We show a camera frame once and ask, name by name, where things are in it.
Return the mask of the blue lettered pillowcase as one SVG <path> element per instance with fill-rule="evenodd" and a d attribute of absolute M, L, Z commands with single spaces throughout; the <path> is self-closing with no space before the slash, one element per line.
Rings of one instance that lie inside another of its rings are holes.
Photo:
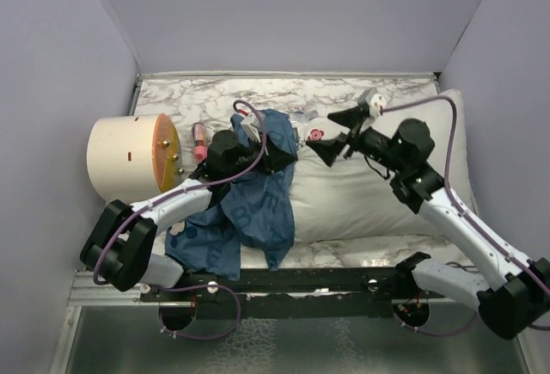
<path fill-rule="evenodd" d="M 166 233 L 165 253 L 194 272 L 237 281 L 241 248 L 255 248 L 277 270 L 295 240 L 290 185 L 297 161 L 295 134 L 288 116 L 267 109 L 268 151 L 285 166 L 268 175 L 256 167 L 233 181 L 224 198 L 205 212 L 174 224 Z"/>

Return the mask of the white pillow with red logo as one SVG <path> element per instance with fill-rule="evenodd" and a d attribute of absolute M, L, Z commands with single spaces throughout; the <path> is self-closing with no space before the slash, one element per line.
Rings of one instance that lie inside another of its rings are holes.
<path fill-rule="evenodd" d="M 462 94 L 458 89 L 444 94 L 453 100 L 455 109 L 446 101 L 419 104 L 413 98 L 393 99 L 391 106 L 410 107 L 384 114 L 373 128 L 390 137 L 405 119 L 424 121 L 435 142 L 429 164 L 442 174 L 450 151 L 450 185 L 468 207 L 473 207 Z M 381 177 L 384 171 L 378 163 L 366 163 L 359 153 L 349 159 L 339 157 L 328 167 L 308 146 L 300 145 L 290 185 L 296 242 L 370 236 L 439 237 L 441 233 L 434 225 L 396 199 L 388 181 Z"/>

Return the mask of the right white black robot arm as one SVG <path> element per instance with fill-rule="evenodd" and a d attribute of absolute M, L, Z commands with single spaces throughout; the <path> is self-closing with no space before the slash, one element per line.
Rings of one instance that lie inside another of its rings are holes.
<path fill-rule="evenodd" d="M 367 163 L 382 165 L 397 200 L 438 227 L 478 270 L 472 274 L 417 253 L 397 265 L 397 292 L 403 297 L 422 291 L 443 295 L 476 311 L 498 337 L 515 338 L 549 311 L 548 260 L 533 261 L 468 210 L 448 175 L 428 162 L 435 142 L 424 121 L 405 119 L 387 137 L 363 127 L 369 115 L 362 107 L 331 113 L 329 120 L 349 131 L 306 144 L 327 166 L 356 152 Z"/>

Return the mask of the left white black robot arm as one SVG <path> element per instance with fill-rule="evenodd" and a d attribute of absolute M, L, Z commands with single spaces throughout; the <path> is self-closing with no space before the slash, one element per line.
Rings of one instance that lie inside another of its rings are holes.
<path fill-rule="evenodd" d="M 174 259 L 154 254 L 155 239 L 170 226 L 219 203 L 230 185 L 249 172 L 273 175 L 297 160 L 279 149 L 268 135 L 242 144 L 235 132 L 217 132 L 207 157 L 174 189 L 126 204 L 118 199 L 101 213 L 80 253 L 98 284 L 128 291 L 138 284 L 159 286 L 177 301 L 189 292 L 185 268 Z"/>

